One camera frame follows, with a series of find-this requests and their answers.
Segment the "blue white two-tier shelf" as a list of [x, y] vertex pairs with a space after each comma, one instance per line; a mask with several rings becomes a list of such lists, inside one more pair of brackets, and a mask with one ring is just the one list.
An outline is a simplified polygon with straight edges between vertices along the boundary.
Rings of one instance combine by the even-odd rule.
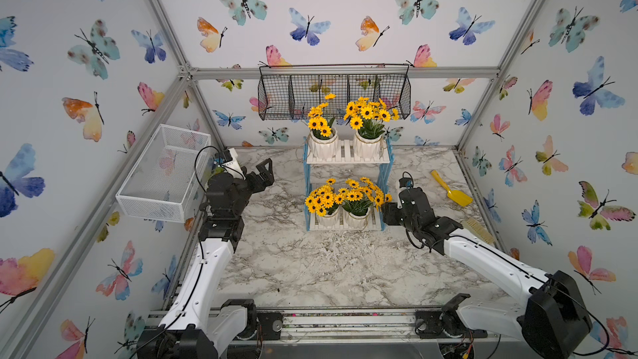
[[[303, 153], [303, 172], [305, 193], [310, 194], [313, 190], [311, 183], [312, 166], [363, 166], [378, 165], [379, 175], [376, 184], [384, 193], [389, 192], [388, 182], [395, 156], [392, 152], [391, 144], [387, 141], [381, 142], [381, 154], [372, 159], [364, 159], [355, 154], [353, 142], [349, 140], [340, 141], [340, 150], [332, 159], [320, 160], [309, 148], [309, 143], [304, 145]], [[306, 221], [306, 231], [386, 231], [387, 224], [382, 219], [381, 212], [378, 209], [372, 209], [372, 213], [368, 215], [366, 221], [361, 227], [351, 226], [347, 223], [347, 217], [343, 211], [339, 211], [336, 216], [338, 223], [334, 226], [324, 227], [319, 224], [317, 216], [311, 214], [307, 208], [304, 208], [304, 216]]]

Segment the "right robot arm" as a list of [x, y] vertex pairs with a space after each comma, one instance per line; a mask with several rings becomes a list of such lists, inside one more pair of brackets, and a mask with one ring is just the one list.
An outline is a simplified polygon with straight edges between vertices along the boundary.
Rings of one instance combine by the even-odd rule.
[[384, 204], [381, 211], [384, 223], [403, 227], [417, 249], [461, 262], [513, 299], [507, 305], [457, 294], [447, 310], [465, 328], [524, 341], [543, 358], [571, 357], [592, 331], [591, 315], [572, 276], [524, 264], [459, 222], [436, 215], [423, 189], [410, 179], [400, 179], [397, 201]]

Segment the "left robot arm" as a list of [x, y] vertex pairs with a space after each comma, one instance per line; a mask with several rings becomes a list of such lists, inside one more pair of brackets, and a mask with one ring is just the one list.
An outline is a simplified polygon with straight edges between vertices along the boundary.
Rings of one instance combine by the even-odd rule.
[[159, 326], [140, 335], [133, 357], [220, 358], [236, 338], [259, 333], [252, 299], [229, 299], [215, 317], [210, 309], [244, 231], [242, 212], [254, 194], [274, 181], [271, 159], [258, 163], [254, 172], [235, 167], [209, 178], [194, 262]]

